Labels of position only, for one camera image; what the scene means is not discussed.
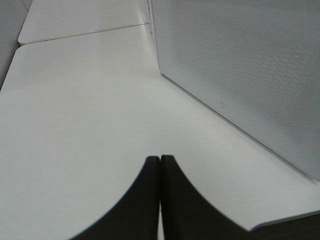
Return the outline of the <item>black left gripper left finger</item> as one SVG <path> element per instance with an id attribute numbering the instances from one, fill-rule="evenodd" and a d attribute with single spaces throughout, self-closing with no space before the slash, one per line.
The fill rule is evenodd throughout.
<path id="1" fill-rule="evenodd" d="M 160 209 L 160 158 L 148 156 L 121 199 L 74 240 L 156 240 Z"/>

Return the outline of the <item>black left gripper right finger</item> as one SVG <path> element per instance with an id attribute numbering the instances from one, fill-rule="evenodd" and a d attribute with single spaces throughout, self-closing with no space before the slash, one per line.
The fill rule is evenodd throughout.
<path id="1" fill-rule="evenodd" d="M 172 155 L 160 159 L 160 204 L 166 240 L 318 240 L 319 214 L 246 230 L 211 205 Z"/>

